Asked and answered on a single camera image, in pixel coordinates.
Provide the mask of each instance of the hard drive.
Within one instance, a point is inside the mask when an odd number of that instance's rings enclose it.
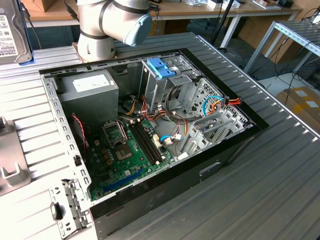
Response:
[[[0,6],[0,64],[33,60],[19,0],[4,0]]]

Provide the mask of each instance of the expansion slot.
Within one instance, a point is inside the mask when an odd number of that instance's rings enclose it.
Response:
[[[120,187],[130,181],[133,181],[134,179],[136,179],[137,177],[139,177],[140,173],[142,173],[144,171],[144,169],[140,169],[139,171],[137,171],[136,173],[129,175],[127,177],[125,177],[124,179],[121,179],[120,181],[117,181],[113,184],[110,184],[108,186],[103,187],[103,191],[106,193],[108,191],[111,191],[113,189],[116,189],[117,187]]]
[[[151,165],[155,165],[157,162],[162,161],[162,157],[154,145],[154,143],[151,141],[149,136],[146,134],[144,128],[141,126],[140,123],[133,124],[129,126],[133,136],[139,143],[139,146],[141,147],[142,151],[148,158],[148,161]]]

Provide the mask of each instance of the metal workbench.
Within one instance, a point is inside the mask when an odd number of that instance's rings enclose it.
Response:
[[[255,49],[249,62],[245,66],[245,73],[248,73],[253,67],[257,57],[275,30],[278,30],[280,33],[276,36],[270,48],[264,55],[266,58],[270,56],[271,52],[283,35],[286,35],[288,38],[294,40],[302,47],[309,50],[308,54],[293,70],[294,72],[297,72],[302,67],[311,54],[316,54],[318,57],[320,57],[320,26],[318,24],[313,24],[308,19],[303,21],[274,21],[269,27],[268,31],[265,33],[258,47]]]
[[[315,240],[320,234],[319,136],[193,33],[150,37],[122,56],[188,48],[269,124],[232,165],[108,239]],[[15,120],[32,182],[0,197],[1,237],[60,239],[48,187],[72,173],[39,69],[79,63],[72,47],[40,50],[36,64],[0,66],[0,115]],[[73,236],[94,240],[88,228]]]

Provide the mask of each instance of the chip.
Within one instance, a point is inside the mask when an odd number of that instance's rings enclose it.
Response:
[[[118,158],[119,161],[125,160],[125,159],[133,156],[133,154],[127,144],[123,145],[121,147],[118,147],[116,149],[115,154],[116,154],[116,157]]]

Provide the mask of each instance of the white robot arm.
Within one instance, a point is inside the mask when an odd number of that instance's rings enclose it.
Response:
[[[152,18],[147,0],[78,0],[78,52],[88,61],[111,59],[114,39],[135,47],[150,32]]]

